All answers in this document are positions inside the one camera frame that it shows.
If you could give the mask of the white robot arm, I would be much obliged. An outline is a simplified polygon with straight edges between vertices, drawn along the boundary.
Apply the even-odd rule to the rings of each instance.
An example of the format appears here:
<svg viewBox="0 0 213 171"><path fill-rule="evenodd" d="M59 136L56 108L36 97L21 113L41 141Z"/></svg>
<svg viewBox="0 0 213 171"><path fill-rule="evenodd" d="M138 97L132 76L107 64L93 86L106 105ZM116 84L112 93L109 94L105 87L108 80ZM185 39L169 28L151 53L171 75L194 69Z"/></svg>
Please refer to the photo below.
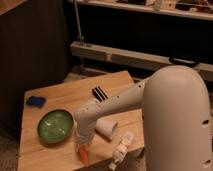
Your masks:
<svg viewBox="0 0 213 171"><path fill-rule="evenodd" d="M93 140L98 119L136 109L144 116L146 171L213 171L208 90L186 66L161 68L117 95L79 107L76 143Z"/></svg>

